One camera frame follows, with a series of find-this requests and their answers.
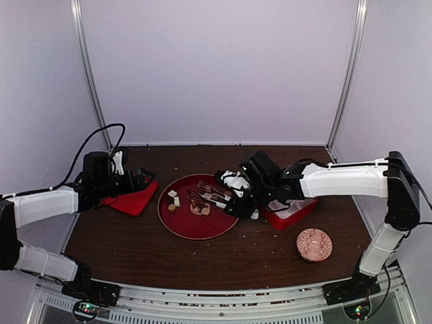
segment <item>red lid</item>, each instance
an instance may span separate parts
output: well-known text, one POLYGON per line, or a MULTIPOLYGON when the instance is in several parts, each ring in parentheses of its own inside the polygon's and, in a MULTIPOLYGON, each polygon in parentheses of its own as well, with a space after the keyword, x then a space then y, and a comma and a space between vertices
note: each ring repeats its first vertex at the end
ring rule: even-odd
POLYGON ((320 262, 330 257, 333 244, 325 232, 316 228, 308 228, 298 234, 297 249, 305 260, 320 262))

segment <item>red container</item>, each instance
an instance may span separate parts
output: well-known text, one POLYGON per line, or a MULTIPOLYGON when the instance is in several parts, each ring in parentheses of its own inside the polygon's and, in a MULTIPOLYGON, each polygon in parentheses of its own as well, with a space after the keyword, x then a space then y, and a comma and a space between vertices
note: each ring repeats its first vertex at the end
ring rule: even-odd
POLYGON ((265 215, 265 217, 269 220, 270 224, 275 227, 278 231, 283 231, 287 227, 297 223, 301 219, 305 218, 307 215, 312 213, 317 206, 318 198, 315 198, 304 206, 299 211, 296 211, 294 214, 290 215, 287 219, 282 219, 276 215, 276 213, 272 213, 271 211, 267 211, 262 209, 261 212, 265 215))

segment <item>brown wooden table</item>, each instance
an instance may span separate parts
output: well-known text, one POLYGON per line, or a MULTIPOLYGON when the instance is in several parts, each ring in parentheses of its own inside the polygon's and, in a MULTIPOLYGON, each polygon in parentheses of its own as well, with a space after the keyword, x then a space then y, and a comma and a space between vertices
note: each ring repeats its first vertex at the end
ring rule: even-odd
POLYGON ((157 200, 164 187, 194 173, 237 170, 263 149, 280 166, 303 157, 329 162, 317 146, 150 146, 130 149, 128 169, 157 174, 160 188, 139 217, 110 208, 83 213, 65 254, 90 265, 96 279, 158 288, 233 290, 275 288, 341 279, 352 274, 370 242, 349 196, 322 197, 314 213, 278 232, 262 217, 241 220, 228 233, 207 241, 179 238, 163 227, 157 200), (297 253, 297 235, 308 227, 327 232, 333 254, 307 263, 297 253))

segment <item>brown food piece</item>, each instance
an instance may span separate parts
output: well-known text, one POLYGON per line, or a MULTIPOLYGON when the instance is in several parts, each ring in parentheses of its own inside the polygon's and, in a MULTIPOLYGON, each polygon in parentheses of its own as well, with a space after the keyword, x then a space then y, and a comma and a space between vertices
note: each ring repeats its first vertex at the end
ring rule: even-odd
POLYGON ((177 207, 174 204, 170 204, 168 206, 168 210, 169 210, 170 213, 173 213, 174 211, 176 211, 176 208, 177 207))
POLYGON ((204 216, 209 216, 209 214, 210 214, 210 208, 208 208, 208 207, 204 207, 204 208, 202 209, 201 213, 202 213, 204 216))

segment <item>red plate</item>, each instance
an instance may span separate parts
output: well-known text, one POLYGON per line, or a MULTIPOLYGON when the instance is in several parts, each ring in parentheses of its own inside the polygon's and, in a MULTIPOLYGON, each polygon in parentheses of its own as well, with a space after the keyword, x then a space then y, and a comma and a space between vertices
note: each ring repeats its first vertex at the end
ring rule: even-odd
POLYGON ((316 228, 308 228, 298 234, 297 249, 305 260, 320 262, 330 257, 333 244, 325 232, 316 228))
POLYGON ((188 190, 200 192, 198 181, 204 181, 214 188, 225 192, 210 174, 193 174, 180 178, 162 192, 157 205, 157 212, 162 224, 172 233, 190 240, 208 240, 229 231, 238 218, 227 215, 223 209, 210 204, 210 215, 195 215, 190 211, 188 190), (168 211, 168 192, 175 190, 180 197, 180 207, 174 213, 168 211))

